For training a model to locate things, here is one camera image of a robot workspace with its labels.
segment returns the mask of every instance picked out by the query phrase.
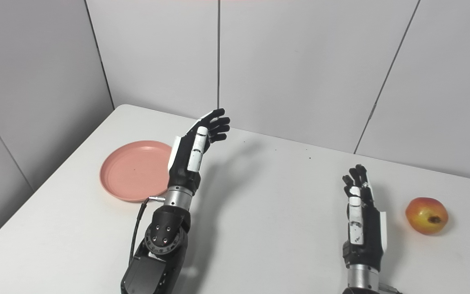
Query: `pink plate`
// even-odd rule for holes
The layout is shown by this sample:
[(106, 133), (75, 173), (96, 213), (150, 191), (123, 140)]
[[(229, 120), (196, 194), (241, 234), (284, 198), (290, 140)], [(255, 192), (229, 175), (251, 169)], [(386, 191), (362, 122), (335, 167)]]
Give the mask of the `pink plate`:
[(124, 201), (144, 201), (168, 186), (171, 147), (158, 141), (137, 141), (115, 150), (101, 166), (101, 184)]

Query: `prosthetic hand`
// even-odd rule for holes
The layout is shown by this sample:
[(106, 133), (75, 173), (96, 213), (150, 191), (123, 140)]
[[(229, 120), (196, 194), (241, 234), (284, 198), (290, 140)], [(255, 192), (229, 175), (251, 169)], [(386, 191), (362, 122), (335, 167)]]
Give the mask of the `prosthetic hand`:
[(386, 213), (375, 208), (366, 168), (358, 164), (349, 174), (342, 178), (349, 199), (348, 240), (343, 245), (348, 287), (344, 294), (376, 294), (387, 247)]
[[(199, 188), (203, 154), (211, 143), (227, 138), (228, 117), (224, 109), (198, 119), (183, 137), (176, 137), (168, 162), (168, 191), (162, 197), (149, 197), (141, 205), (134, 229), (129, 266), (121, 281), (123, 294), (170, 294), (181, 272), (188, 247), (190, 205)], [(163, 201), (153, 212), (145, 238), (135, 255), (133, 249), (140, 218), (148, 200)]]

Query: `black cable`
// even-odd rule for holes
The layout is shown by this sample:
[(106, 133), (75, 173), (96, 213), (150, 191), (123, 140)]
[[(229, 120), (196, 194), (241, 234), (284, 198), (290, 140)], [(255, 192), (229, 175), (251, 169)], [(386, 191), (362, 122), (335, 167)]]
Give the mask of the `black cable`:
[(139, 214), (137, 215), (137, 221), (135, 222), (134, 236), (132, 237), (132, 246), (130, 247), (130, 259), (128, 259), (128, 264), (130, 264), (132, 262), (132, 259), (134, 258), (135, 240), (137, 238), (137, 230), (139, 229), (140, 219), (142, 218), (142, 215), (144, 214), (144, 210), (146, 209), (146, 203), (148, 203), (148, 200), (149, 198), (146, 198), (146, 200), (142, 202), (139, 208)]

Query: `wall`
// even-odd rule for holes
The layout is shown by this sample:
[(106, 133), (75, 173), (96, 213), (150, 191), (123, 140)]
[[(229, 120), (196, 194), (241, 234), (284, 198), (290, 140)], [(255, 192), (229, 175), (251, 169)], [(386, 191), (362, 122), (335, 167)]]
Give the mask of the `wall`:
[(234, 127), (347, 152), (415, 5), (88, 1), (117, 105), (199, 117), (216, 107), (218, 89)]
[(470, 2), (419, 4), (88, 0), (117, 105), (470, 177)]
[(470, 177), (470, 1), (422, 1), (359, 154)]
[(112, 110), (83, 0), (0, 0), (0, 225)]

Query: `white finger segment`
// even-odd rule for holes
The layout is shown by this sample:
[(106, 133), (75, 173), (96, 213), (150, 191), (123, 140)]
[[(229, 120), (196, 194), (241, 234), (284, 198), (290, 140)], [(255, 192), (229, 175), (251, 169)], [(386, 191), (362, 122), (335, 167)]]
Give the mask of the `white finger segment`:
[(204, 153), (204, 146), (206, 145), (207, 139), (208, 129), (205, 127), (199, 127), (197, 129), (195, 141), (193, 142), (190, 160), (188, 161), (188, 171), (198, 173), (199, 169), (201, 169), (202, 156)]
[(362, 217), (362, 199), (360, 188), (353, 186), (349, 192), (349, 241), (354, 245), (364, 245), (364, 219)]

